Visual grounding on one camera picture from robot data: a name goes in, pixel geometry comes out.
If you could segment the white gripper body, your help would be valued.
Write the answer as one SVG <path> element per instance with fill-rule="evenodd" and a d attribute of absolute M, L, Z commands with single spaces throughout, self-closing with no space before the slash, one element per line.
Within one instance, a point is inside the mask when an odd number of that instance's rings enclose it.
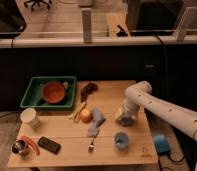
<path fill-rule="evenodd" d="M 132 120 L 138 119 L 140 106 L 129 99 L 124 99 L 121 106 L 115 112 L 115 120 L 120 121 L 123 117 L 129 117 Z"/>

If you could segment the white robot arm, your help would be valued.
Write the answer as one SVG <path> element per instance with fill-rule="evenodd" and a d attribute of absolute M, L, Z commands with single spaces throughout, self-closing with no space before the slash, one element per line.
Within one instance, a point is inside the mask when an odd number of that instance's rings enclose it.
<path fill-rule="evenodd" d="M 129 86 L 125 90 L 125 99 L 115 114 L 116 120 L 133 120 L 137 118 L 140 107 L 143 107 L 197 142 L 197 112 L 154 97 L 151 93 L 152 86 L 147 81 Z"/>

